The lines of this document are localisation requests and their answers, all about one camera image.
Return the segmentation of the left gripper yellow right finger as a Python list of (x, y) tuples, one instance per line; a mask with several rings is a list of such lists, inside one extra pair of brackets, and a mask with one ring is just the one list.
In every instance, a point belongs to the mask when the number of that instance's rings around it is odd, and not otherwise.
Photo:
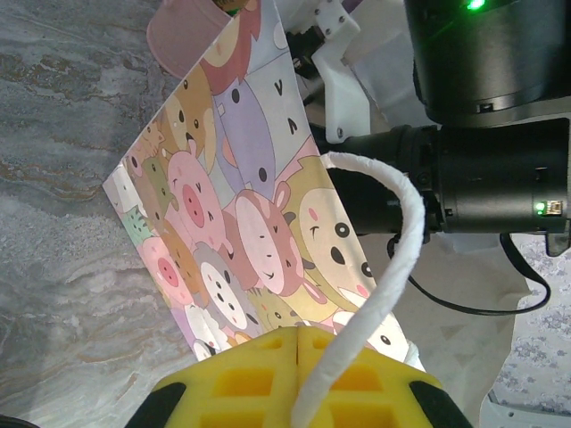
[(432, 375), (364, 348), (327, 389), (310, 427), (469, 427)]

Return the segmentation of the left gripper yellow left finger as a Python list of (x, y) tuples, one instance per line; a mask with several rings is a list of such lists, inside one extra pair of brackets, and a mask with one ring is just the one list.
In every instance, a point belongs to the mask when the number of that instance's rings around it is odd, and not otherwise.
[(289, 427), (298, 330), (280, 328), (161, 379), (128, 427)]

